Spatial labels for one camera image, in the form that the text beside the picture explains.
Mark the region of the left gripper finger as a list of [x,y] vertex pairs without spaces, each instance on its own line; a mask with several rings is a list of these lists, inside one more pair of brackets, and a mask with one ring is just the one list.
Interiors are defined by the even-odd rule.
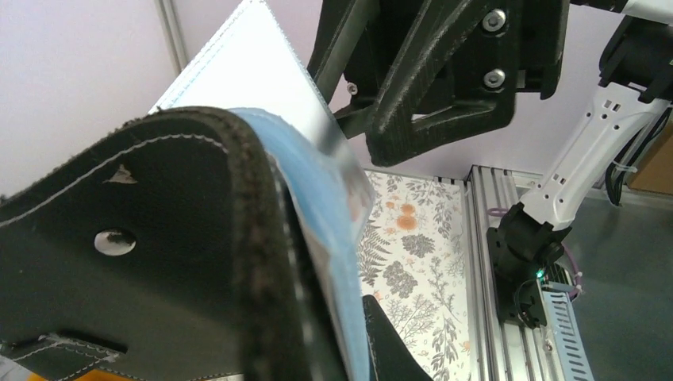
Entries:
[[362,297],[371,381],[430,381],[373,295]]

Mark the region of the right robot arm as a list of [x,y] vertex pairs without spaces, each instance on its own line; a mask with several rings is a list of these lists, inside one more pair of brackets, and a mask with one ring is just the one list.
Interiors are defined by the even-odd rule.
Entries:
[[[325,1],[309,72],[331,99],[340,78],[356,92],[336,113],[364,135],[371,161],[392,167],[506,127],[519,92],[554,95],[568,1]],[[487,231],[502,322],[546,324],[540,271],[597,177],[672,103],[672,4],[591,1],[623,19],[606,45],[585,114],[542,179]]]

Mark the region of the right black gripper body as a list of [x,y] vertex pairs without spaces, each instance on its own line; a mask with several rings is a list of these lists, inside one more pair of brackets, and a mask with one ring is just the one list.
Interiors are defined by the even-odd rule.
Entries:
[[509,121],[556,90],[567,1],[325,1],[308,70],[340,121]]

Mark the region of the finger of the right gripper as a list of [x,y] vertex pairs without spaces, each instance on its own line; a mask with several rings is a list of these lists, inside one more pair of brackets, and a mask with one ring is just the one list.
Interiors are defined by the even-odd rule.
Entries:
[[521,50],[519,1],[381,1],[345,68],[337,120],[391,167],[507,126]]

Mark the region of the black leather card holder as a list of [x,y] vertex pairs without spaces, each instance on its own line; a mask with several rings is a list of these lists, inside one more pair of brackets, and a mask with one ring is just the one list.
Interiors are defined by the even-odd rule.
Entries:
[[264,1],[1,205],[1,356],[48,380],[368,380],[374,201]]

